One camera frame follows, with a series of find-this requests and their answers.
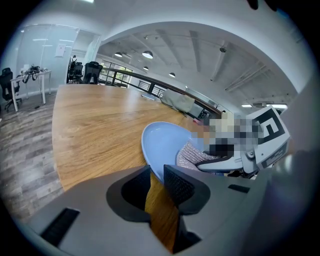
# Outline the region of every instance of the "black rectangular slot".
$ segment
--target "black rectangular slot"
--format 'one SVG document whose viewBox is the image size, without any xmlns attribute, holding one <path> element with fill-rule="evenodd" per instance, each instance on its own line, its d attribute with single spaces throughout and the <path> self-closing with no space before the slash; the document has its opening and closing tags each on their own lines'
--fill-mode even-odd
<svg viewBox="0 0 320 256">
<path fill-rule="evenodd" d="M 78 210 L 65 208 L 45 229 L 41 234 L 41 237 L 48 243 L 57 247 L 79 213 Z"/>
<path fill-rule="evenodd" d="M 228 189 L 232 189 L 232 190 L 239 191 L 242 193 L 248 193 L 250 190 L 250 187 L 231 184 L 228 186 Z"/>
</svg>

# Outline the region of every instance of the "white paper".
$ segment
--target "white paper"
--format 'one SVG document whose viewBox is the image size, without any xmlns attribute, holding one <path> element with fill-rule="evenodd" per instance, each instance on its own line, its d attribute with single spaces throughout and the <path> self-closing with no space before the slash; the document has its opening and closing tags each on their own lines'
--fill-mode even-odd
<svg viewBox="0 0 320 256">
<path fill-rule="evenodd" d="M 55 56 L 56 57 L 63 57 L 66 50 L 66 44 L 59 43 L 55 49 Z"/>
</svg>

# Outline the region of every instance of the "desk leg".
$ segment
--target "desk leg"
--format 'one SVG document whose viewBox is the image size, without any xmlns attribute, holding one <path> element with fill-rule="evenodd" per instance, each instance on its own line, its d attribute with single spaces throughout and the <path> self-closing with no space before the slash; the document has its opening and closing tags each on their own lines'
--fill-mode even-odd
<svg viewBox="0 0 320 256">
<path fill-rule="evenodd" d="M 11 91 L 12 91 L 12 100 L 13 100 L 14 109 L 15 109 L 15 112 L 18 112 L 18 106 L 17 106 L 17 102 L 16 102 L 16 93 L 15 93 L 15 82 L 14 81 L 11 82 Z"/>
<path fill-rule="evenodd" d="M 29 94 L 28 94 L 28 83 L 25 83 L 25 90 L 26 90 L 26 99 L 29 99 Z"/>
<path fill-rule="evenodd" d="M 42 75 L 42 98 L 43 104 L 46 104 L 46 96 L 45 96 L 45 76 Z"/>
<path fill-rule="evenodd" d="M 49 94 L 51 94 L 51 72 L 49 73 Z"/>
</svg>

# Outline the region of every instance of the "chair backrest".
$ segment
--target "chair backrest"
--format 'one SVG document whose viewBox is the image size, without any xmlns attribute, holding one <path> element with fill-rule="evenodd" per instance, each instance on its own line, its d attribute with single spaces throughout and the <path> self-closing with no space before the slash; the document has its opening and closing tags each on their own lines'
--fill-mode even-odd
<svg viewBox="0 0 320 256">
<path fill-rule="evenodd" d="M 13 73 L 10 68 L 4 68 L 2 70 L 2 75 L 0 75 L 0 85 L 2 88 L 2 97 L 4 100 L 8 101 L 12 99 L 12 90 L 10 80 L 13 78 Z"/>
<path fill-rule="evenodd" d="M 98 84 L 98 77 L 100 75 L 100 71 L 102 70 L 102 66 L 99 65 L 98 62 L 91 61 L 85 64 L 85 73 L 83 78 L 83 84 L 90 84 L 91 78 L 93 78 L 93 84 Z"/>
<path fill-rule="evenodd" d="M 75 68 L 74 68 L 74 75 L 82 75 L 82 68 L 84 66 L 81 65 L 81 64 L 77 64 L 75 65 Z"/>
</svg>

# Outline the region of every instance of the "textured cloth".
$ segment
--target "textured cloth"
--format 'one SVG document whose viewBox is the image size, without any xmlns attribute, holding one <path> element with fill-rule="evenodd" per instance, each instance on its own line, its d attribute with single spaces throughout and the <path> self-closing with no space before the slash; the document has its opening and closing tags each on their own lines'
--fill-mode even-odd
<svg viewBox="0 0 320 256">
<path fill-rule="evenodd" d="M 160 99 L 163 104 L 183 113 L 188 113 L 195 103 L 194 98 L 182 95 L 170 89 L 167 89 Z"/>
<path fill-rule="evenodd" d="M 220 158 L 219 156 L 208 155 L 196 149 L 190 141 L 188 141 L 176 156 L 176 165 L 195 171 L 200 171 L 196 164 L 206 160 Z"/>
</svg>

